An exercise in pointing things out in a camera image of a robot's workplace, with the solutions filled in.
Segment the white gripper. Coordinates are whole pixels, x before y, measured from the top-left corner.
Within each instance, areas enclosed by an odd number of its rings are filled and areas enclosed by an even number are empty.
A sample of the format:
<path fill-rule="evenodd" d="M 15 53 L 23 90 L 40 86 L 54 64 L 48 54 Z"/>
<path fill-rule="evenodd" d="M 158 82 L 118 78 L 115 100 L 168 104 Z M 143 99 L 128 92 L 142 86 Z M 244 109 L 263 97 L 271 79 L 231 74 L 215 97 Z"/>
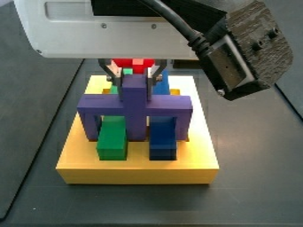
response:
<path fill-rule="evenodd" d="M 166 59 L 195 59 L 188 42 L 160 17 L 96 16 L 90 0 L 13 0 L 31 46 L 46 58 L 99 59 L 122 97 L 123 68 L 112 59 L 156 59 L 147 69 L 147 99 Z"/>

